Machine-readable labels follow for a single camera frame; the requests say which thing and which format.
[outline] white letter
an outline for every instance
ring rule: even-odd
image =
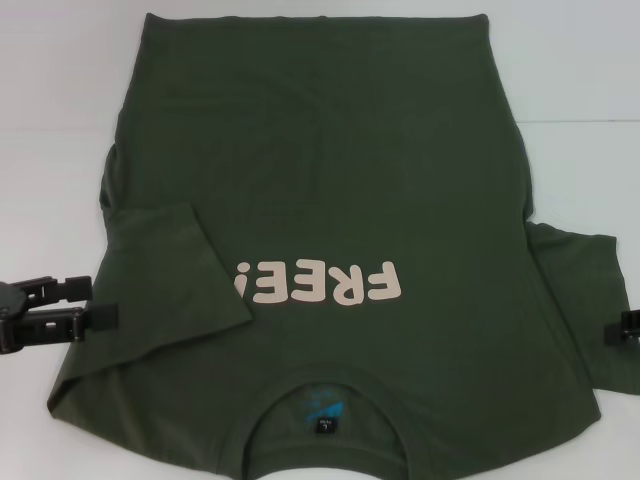
[[[247,273],[251,269],[251,265],[247,262],[242,262],[238,264],[238,271],[240,273]],[[244,297],[244,289],[247,288],[247,276],[246,275],[236,275],[236,279],[233,281],[233,285],[238,290],[238,293],[241,297]]]
[[[385,288],[375,288],[367,292],[371,300],[387,300],[400,296],[400,282],[396,275],[396,268],[391,262],[382,264],[382,273],[369,275],[369,283],[372,285],[386,285]]]
[[[299,273],[293,280],[300,285],[311,285],[311,290],[294,290],[291,298],[301,302],[321,302],[325,299],[324,262],[320,260],[300,259],[296,262],[298,268],[308,268],[311,273]]]
[[[338,280],[333,291],[333,298],[340,305],[350,306],[357,305],[364,301],[364,285],[362,283],[362,270],[357,265],[351,265],[351,278],[349,278],[338,267],[331,267],[329,269],[329,275]],[[353,291],[353,298],[347,298],[344,294],[348,291]]]
[[[256,280],[258,287],[273,287],[273,293],[256,293],[253,301],[256,303],[280,303],[286,302],[287,294],[287,270],[284,262],[260,262],[258,270],[261,272],[273,272],[269,277],[260,277]]]

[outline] olive green t-shirt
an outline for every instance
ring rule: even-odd
[[[615,239],[527,221],[484,15],[149,15],[100,203],[121,325],[49,407],[149,457],[453,479],[640,393]]]

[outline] folded sleeve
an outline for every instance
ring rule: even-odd
[[[87,331],[85,342],[71,345],[50,409],[65,382],[252,319],[190,204],[121,209],[105,223],[108,247],[93,302],[117,303],[119,328]]]
[[[571,332],[593,387],[640,394],[640,344],[604,343],[604,327],[629,310],[616,239],[527,222],[531,254]]]

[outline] white surface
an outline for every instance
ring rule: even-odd
[[[640,308],[640,5],[632,0],[0,0],[1,280],[96,273],[106,244],[99,180],[148,11],[167,18],[487,13],[532,164],[537,219],[618,236],[631,305]],[[217,478],[52,420],[45,401],[65,349],[0,358],[0,478]],[[640,398],[598,392],[598,399],[603,419],[576,440],[476,478],[640,478]],[[269,478],[370,477],[315,469]]]

